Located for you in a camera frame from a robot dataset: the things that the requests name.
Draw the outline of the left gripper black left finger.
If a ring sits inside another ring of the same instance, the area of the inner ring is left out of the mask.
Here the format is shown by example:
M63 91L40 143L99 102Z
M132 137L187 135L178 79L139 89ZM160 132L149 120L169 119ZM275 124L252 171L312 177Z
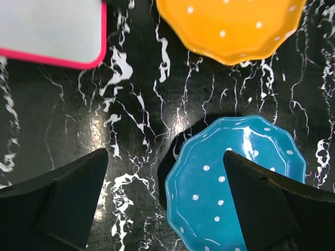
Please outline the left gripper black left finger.
M97 149L1 189L1 250L84 250L108 166Z

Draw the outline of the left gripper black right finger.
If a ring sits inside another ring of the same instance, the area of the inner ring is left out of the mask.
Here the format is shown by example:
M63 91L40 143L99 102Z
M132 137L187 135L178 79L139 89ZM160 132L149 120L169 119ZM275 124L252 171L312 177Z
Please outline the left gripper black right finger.
M334 194L223 156L247 250L334 250Z

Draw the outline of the blue polka dot plate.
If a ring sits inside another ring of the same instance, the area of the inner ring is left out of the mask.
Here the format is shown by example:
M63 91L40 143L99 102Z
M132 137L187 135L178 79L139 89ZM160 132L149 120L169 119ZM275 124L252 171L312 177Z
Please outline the blue polka dot plate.
M223 117L184 142L165 180L167 221L188 250L246 250L223 156L235 151L305 182L291 134L261 116Z

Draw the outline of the orange polka dot plate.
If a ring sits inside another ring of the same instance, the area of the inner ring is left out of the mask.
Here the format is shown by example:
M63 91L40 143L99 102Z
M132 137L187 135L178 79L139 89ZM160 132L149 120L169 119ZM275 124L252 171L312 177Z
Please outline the orange polka dot plate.
M298 28L306 1L160 0L156 6L188 50L224 65L271 56Z

